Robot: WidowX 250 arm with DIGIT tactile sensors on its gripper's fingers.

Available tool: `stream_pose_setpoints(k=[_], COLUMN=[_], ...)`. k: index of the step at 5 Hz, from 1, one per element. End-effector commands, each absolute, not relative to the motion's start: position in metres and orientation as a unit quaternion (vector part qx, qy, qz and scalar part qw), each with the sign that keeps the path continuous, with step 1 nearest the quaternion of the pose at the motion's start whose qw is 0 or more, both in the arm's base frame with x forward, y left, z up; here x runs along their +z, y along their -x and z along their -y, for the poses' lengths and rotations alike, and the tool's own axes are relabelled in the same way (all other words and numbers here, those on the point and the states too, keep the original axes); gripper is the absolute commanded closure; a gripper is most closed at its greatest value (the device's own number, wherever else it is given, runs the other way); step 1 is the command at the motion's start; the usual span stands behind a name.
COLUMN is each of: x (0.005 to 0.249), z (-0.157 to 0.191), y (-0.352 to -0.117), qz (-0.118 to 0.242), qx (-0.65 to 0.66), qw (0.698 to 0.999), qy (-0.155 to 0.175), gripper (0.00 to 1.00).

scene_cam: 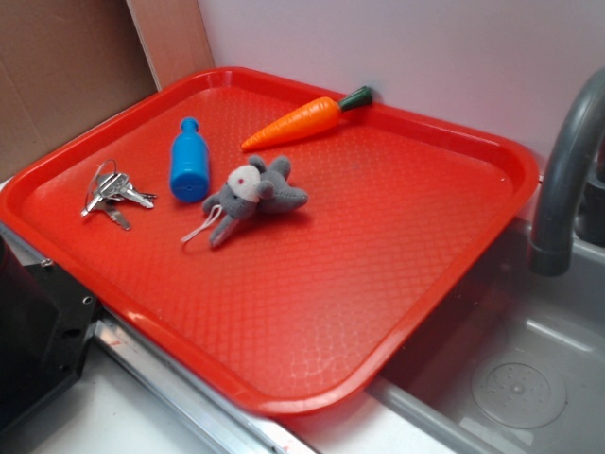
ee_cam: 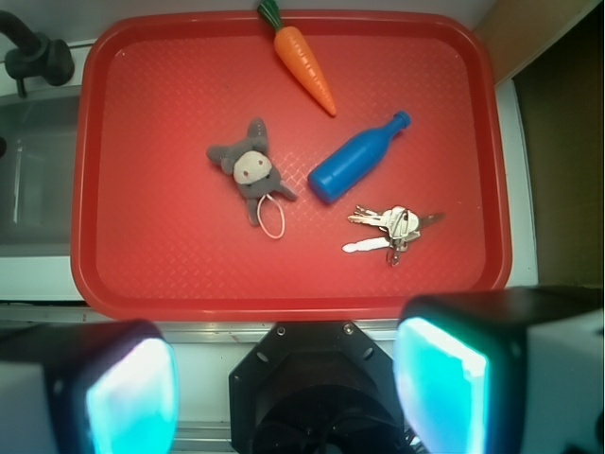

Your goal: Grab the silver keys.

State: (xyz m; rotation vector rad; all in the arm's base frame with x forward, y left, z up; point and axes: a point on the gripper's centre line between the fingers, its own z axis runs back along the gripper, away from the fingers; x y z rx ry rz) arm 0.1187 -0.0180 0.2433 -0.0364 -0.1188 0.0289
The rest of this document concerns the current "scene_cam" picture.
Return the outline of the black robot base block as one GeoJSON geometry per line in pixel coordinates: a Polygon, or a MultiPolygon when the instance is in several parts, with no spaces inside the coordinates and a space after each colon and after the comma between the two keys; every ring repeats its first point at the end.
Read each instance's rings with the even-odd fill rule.
{"type": "Polygon", "coordinates": [[[99,311],[62,267],[24,265],[1,242],[2,433],[80,379],[99,311]]]}

